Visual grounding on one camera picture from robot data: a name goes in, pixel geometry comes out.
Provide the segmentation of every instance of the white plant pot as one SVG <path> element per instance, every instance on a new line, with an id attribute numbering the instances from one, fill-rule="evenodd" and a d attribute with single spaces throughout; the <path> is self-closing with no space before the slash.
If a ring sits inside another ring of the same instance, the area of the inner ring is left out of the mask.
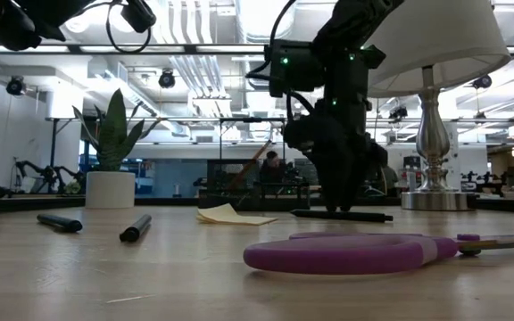
<path id="1" fill-rule="evenodd" d="M 89 172 L 87 209 L 116 210 L 134 207 L 134 173 Z"/>

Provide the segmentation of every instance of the camera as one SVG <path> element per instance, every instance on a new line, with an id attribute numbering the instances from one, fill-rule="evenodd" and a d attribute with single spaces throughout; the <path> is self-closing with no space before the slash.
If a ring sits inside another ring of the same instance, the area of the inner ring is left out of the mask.
<path id="1" fill-rule="evenodd" d="M 176 85 L 176 79 L 174 78 L 174 70 L 165 69 L 162 71 L 160 80 L 158 80 L 160 87 L 164 89 L 172 88 Z"/>
<path id="2" fill-rule="evenodd" d="M 483 76 L 482 78 L 476 79 L 473 83 L 471 83 L 471 86 L 473 86 L 475 89 L 483 88 L 487 89 L 493 84 L 493 80 L 491 77 Z"/>
<path id="3" fill-rule="evenodd" d="M 406 117 L 408 117 L 408 109 L 406 108 L 406 106 L 400 106 L 396 109 L 391 110 L 390 117 L 388 118 L 392 120 L 392 124 L 396 124 L 402 121 L 402 119 L 405 119 Z"/>
<path id="4" fill-rule="evenodd" d="M 14 96 L 23 96 L 27 92 L 27 86 L 23 82 L 22 76 L 13 76 L 11 80 L 7 83 L 7 94 Z"/>

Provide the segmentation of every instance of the person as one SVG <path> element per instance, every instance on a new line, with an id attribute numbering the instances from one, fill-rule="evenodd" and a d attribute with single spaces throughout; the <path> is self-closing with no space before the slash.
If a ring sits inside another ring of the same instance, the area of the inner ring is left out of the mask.
<path id="1" fill-rule="evenodd" d="M 276 152 L 267 153 L 267 159 L 261 165 L 259 177 L 262 183 L 283 183 L 285 166 Z"/>

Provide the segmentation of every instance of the table surface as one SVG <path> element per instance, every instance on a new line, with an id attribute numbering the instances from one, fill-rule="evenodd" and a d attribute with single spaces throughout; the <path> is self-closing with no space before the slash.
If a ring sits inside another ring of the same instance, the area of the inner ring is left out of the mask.
<path id="1" fill-rule="evenodd" d="M 394 222 L 266 213 L 279 220 L 203 225 L 188 207 L 0 214 L 0 321 L 514 321 L 514 250 L 385 276 L 275 274 L 252 270 L 242 260 L 247 245 L 298 232 L 514 234 L 514 213 L 356 210 L 385 212 Z M 79 219 L 84 229 L 57 233 L 36 223 L 40 213 Z M 120 243 L 118 234 L 142 214 L 153 216 L 145 237 Z"/>

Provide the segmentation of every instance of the black marker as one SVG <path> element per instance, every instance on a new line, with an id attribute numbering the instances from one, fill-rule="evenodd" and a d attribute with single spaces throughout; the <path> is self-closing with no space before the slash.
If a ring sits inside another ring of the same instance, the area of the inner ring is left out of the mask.
<path id="1" fill-rule="evenodd" d="M 142 235 L 142 233 L 146 230 L 146 228 L 150 225 L 152 221 L 152 217 L 150 215 L 145 214 L 140 218 L 136 223 L 134 223 L 131 227 L 127 228 L 124 233 L 120 234 L 121 242 L 136 242 Z"/>
<path id="2" fill-rule="evenodd" d="M 65 232 L 69 233 L 77 233 L 82 229 L 82 224 L 76 219 L 39 214 L 37 215 L 37 220 L 42 224 L 61 227 Z"/>
<path id="3" fill-rule="evenodd" d="M 380 213 L 328 212 L 325 210 L 291 210 L 291 214 L 298 218 L 341 219 L 375 223 L 385 223 L 386 221 L 394 220 L 393 216 Z"/>

